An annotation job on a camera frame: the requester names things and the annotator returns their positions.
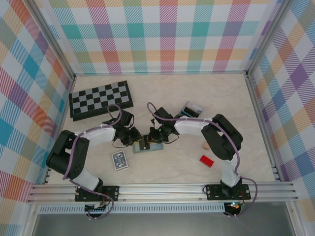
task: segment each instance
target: small wooden block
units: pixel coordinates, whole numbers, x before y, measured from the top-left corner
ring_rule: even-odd
[[[207,142],[203,144],[203,149],[208,150],[208,151],[210,150],[210,146]]]

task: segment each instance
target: plaid backdrop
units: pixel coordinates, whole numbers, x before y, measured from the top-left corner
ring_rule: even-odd
[[[295,0],[252,81],[284,178],[315,230],[315,0]]]
[[[275,0],[36,1],[85,74],[243,71],[276,13]]]
[[[17,235],[25,220],[69,86],[22,0],[0,0],[0,236]]]

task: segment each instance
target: black and white chessboard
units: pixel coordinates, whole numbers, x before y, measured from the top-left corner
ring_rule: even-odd
[[[117,104],[122,109],[133,107],[127,81],[71,93],[69,101],[73,121],[105,114],[110,104]],[[110,111],[117,111],[117,108],[110,107]]]

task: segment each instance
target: metal rail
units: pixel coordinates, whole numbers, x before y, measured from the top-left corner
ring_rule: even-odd
[[[154,203],[228,203],[229,200],[208,201],[203,193],[203,186],[209,183],[184,184],[121,184],[119,204],[154,204]],[[249,185],[252,196],[255,187]],[[298,196],[291,182],[259,182],[257,202],[297,201]],[[34,185],[29,197],[29,204],[80,204],[74,201],[74,185],[45,184]]]

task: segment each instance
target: marble surface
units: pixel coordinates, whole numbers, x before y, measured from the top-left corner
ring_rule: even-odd
[[[221,75],[122,75],[78,77],[74,91],[127,80],[134,107],[126,109],[135,115],[134,126],[141,134],[151,127],[147,102],[176,115],[187,101],[204,111],[200,118],[223,114],[243,135],[239,173],[256,181],[275,181],[265,145],[259,130],[252,102],[242,74]],[[109,120],[108,114],[73,122],[68,111],[64,129],[84,131]],[[132,147],[125,151],[129,168],[115,171],[111,154],[119,151],[111,143],[89,149],[85,167],[104,183],[197,183],[219,182],[221,164],[211,151],[203,150],[204,138],[181,135],[164,150],[133,154]],[[202,155],[214,161],[211,168],[199,159]],[[62,175],[52,171],[49,184],[68,183]]]

